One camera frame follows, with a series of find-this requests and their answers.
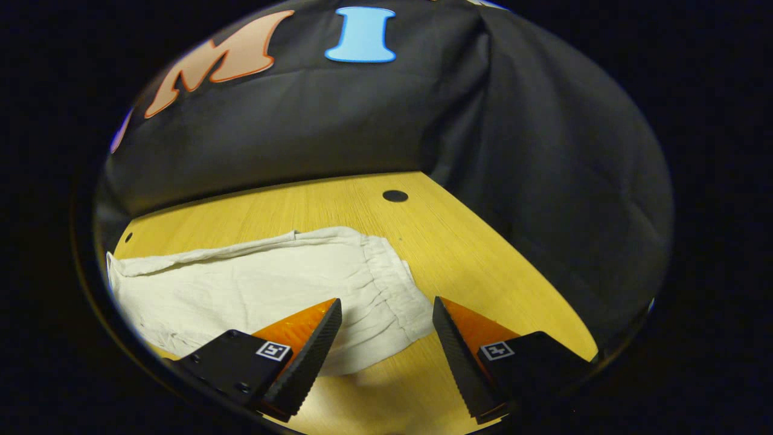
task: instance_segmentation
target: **towel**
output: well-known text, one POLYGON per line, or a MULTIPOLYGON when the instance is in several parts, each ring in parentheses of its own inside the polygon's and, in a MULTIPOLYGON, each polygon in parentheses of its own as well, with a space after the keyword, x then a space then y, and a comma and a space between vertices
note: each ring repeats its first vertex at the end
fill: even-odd
POLYGON ((320 375, 382 361, 432 330, 432 306, 381 237, 323 228, 174 255, 107 254, 113 298, 146 341, 186 356, 224 331, 252 334, 333 297, 343 320, 320 375))

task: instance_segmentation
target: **blue letter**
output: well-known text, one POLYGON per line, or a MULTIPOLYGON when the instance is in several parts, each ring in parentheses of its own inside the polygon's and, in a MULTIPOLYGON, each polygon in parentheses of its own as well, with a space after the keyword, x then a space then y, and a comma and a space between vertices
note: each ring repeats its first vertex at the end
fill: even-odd
POLYGON ((336 10, 343 15, 339 45, 325 51, 325 57, 339 62, 391 62, 397 55, 384 45, 387 20, 394 12, 356 6, 336 10))

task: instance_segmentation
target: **table surface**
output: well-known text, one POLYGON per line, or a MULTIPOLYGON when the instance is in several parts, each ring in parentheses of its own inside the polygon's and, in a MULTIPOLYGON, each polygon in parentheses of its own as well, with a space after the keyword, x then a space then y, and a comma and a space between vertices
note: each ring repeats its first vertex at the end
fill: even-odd
MULTIPOLYGON (((419 172, 289 183, 172 207, 134 219, 114 255, 169 255, 332 226, 389 240, 430 301, 446 297, 521 335, 545 331, 587 361, 598 353, 588 329, 550 283, 419 172), (408 200, 385 200, 386 190, 401 190, 408 200)), ((281 424, 312 434, 453 435, 493 423, 479 426, 470 418, 433 332, 361 372, 317 378, 298 415, 281 424)))

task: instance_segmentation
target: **white cloth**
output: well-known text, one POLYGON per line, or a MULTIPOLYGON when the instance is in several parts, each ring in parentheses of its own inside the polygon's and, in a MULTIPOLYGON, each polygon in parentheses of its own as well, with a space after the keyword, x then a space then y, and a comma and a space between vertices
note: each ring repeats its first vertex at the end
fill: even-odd
POLYGON ((343 322, 320 375, 357 372, 432 329, 432 306, 385 238, 347 227, 174 255, 107 254, 114 298, 150 343, 185 356, 333 297, 343 322))

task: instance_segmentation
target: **orange letter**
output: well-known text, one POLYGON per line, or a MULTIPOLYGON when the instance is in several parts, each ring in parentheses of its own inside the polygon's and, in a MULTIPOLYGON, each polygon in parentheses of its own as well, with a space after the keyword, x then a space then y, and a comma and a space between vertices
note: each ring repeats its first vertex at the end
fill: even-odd
POLYGON ((177 99, 177 77, 182 79, 182 84, 188 92, 195 91, 221 57, 223 63, 209 77, 215 83, 260 73, 270 68, 274 64, 274 58, 268 56, 268 42, 279 22, 293 13, 294 11, 283 11, 266 15, 237 30, 219 46, 215 46, 210 39, 188 53, 175 63, 164 77, 158 92, 155 93, 155 99, 145 111, 145 118, 158 114, 177 99))

